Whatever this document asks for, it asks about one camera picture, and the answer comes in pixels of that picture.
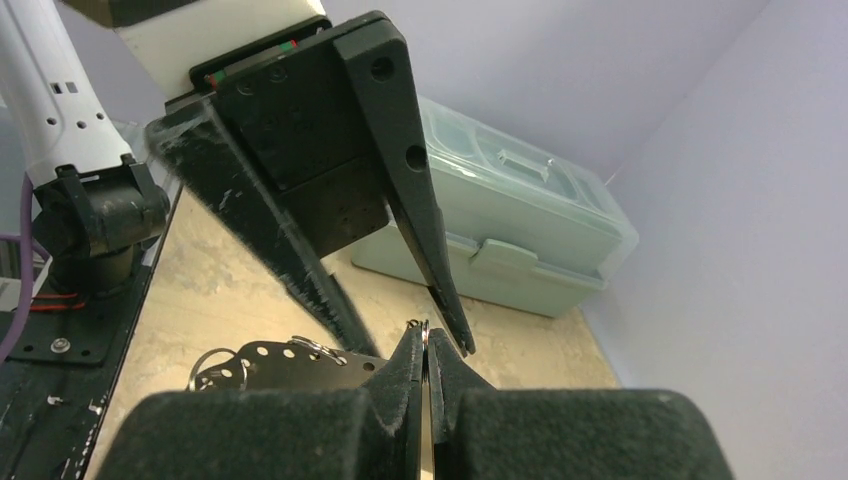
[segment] screw hole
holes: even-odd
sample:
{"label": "screw hole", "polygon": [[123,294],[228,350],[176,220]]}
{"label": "screw hole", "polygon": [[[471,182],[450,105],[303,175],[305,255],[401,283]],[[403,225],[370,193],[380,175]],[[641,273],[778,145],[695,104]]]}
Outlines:
{"label": "screw hole", "polygon": [[418,145],[407,148],[406,163],[416,172],[424,171],[427,168],[427,150]]}
{"label": "screw hole", "polygon": [[395,64],[388,57],[380,57],[371,64],[371,76],[378,82],[385,82],[395,74]]}
{"label": "screw hole", "polygon": [[250,82],[241,82],[237,89],[242,95],[253,95],[253,85]]}
{"label": "screw hole", "polygon": [[274,65],[270,69],[268,69],[268,79],[274,83],[280,83],[286,79],[288,75],[286,74],[286,70],[279,65]]}

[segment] white wall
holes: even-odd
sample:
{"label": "white wall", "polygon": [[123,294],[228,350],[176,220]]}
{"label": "white wall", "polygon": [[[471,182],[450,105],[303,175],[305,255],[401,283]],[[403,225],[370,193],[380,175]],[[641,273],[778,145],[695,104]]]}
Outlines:
{"label": "white wall", "polygon": [[773,0],[614,178],[641,244],[585,305],[741,479],[848,478],[848,2]]}
{"label": "white wall", "polygon": [[323,0],[386,12],[418,91],[608,178],[768,0]]}

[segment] beige table surface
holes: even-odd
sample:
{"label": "beige table surface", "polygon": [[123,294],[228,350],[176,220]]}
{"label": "beige table surface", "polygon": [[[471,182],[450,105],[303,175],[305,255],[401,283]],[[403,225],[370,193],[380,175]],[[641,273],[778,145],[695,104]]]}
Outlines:
{"label": "beige table surface", "polygon": [[[384,357],[405,323],[438,315],[424,287],[359,269],[342,250],[324,259]],[[502,388],[612,387],[616,381],[580,311],[550,319],[463,299],[477,343],[468,363]],[[94,478],[132,408],[150,394],[182,390],[208,350],[292,335],[336,346],[217,220],[184,192],[106,412],[87,477]],[[213,357],[214,365],[226,355]]]}

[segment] plastic storage box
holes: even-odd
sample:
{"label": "plastic storage box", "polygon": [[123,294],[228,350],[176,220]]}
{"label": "plastic storage box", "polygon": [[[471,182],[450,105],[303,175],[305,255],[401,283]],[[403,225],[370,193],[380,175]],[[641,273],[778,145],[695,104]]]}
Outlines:
{"label": "plastic storage box", "polygon": [[[460,295],[557,316],[606,287],[638,235],[593,173],[419,97]],[[394,223],[353,263],[424,283]]]}

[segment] metal key ring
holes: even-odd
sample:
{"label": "metal key ring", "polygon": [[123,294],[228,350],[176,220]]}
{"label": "metal key ring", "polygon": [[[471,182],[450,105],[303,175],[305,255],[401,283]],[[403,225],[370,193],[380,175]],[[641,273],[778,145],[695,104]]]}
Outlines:
{"label": "metal key ring", "polygon": [[295,343],[297,345],[300,345],[301,347],[306,347],[306,348],[309,348],[311,350],[315,350],[317,353],[320,353],[321,355],[332,358],[333,361],[336,362],[336,364],[341,366],[341,367],[347,365],[347,359],[346,358],[337,355],[336,352],[330,350],[329,348],[325,347],[324,345],[321,345],[320,343],[316,342],[315,340],[310,340],[306,337],[293,335],[291,342]]}
{"label": "metal key ring", "polygon": [[430,341],[430,320],[421,320],[412,319],[406,322],[407,330],[411,328],[415,328],[417,326],[421,326],[421,342],[424,343],[424,346],[427,346],[427,343]]}
{"label": "metal key ring", "polygon": [[[200,367],[209,359],[212,355],[216,355],[218,353],[229,353],[233,356],[233,358],[238,357],[238,353],[230,350],[229,348],[213,348],[208,352],[204,353],[194,362],[194,366],[191,367],[191,371],[188,374],[188,391],[195,392],[197,391],[197,374],[200,373]],[[241,365],[242,379],[244,380],[241,385],[239,385],[239,390],[244,391],[247,389],[247,366],[243,361],[239,360],[239,365]]]}

